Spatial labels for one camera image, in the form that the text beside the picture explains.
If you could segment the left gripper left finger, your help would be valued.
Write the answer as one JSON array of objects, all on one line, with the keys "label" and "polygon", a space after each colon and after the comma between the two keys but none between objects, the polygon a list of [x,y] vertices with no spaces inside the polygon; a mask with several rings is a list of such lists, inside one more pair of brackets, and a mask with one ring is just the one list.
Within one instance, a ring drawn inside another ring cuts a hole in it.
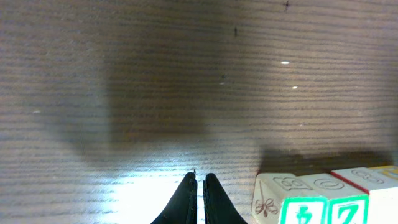
[{"label": "left gripper left finger", "polygon": [[195,173],[186,173],[165,208],[151,224],[197,224]]}]

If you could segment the green lightning block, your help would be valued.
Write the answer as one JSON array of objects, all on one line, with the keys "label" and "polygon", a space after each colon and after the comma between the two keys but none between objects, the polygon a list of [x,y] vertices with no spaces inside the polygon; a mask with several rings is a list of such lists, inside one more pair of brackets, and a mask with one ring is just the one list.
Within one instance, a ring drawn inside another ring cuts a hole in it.
[{"label": "green lightning block", "polygon": [[290,173],[256,176],[251,214],[262,224],[324,224],[328,199]]}]

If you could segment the white block blue side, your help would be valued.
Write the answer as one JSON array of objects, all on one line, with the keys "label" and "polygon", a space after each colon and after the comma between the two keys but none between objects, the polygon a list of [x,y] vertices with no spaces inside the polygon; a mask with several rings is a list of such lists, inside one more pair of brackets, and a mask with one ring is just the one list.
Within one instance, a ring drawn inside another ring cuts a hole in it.
[{"label": "white block blue side", "polygon": [[369,167],[369,170],[373,172],[371,175],[372,180],[376,180],[378,182],[383,182],[387,179],[397,180],[397,166],[389,165]]}]

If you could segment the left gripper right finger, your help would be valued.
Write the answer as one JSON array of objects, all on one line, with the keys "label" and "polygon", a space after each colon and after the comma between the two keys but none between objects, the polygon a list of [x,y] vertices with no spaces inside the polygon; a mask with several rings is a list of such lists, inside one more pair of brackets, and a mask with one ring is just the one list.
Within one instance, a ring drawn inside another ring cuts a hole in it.
[{"label": "left gripper right finger", "polygon": [[213,173],[203,181],[203,201],[206,224],[247,224]]}]

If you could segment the green Z block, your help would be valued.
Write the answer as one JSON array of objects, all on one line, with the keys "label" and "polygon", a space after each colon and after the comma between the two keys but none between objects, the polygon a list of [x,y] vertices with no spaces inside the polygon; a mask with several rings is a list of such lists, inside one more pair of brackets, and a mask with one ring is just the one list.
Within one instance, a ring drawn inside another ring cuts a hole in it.
[{"label": "green Z block", "polygon": [[303,175],[299,178],[328,199],[327,224],[367,224],[369,196],[331,174]]}]

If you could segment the white block red side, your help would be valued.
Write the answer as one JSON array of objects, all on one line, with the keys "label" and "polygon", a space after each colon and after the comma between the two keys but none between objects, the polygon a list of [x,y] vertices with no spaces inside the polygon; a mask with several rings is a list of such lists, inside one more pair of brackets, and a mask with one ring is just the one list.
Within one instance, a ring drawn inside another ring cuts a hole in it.
[{"label": "white block red side", "polygon": [[368,223],[397,224],[397,175],[389,177],[366,167],[333,170],[331,175],[368,194]]}]

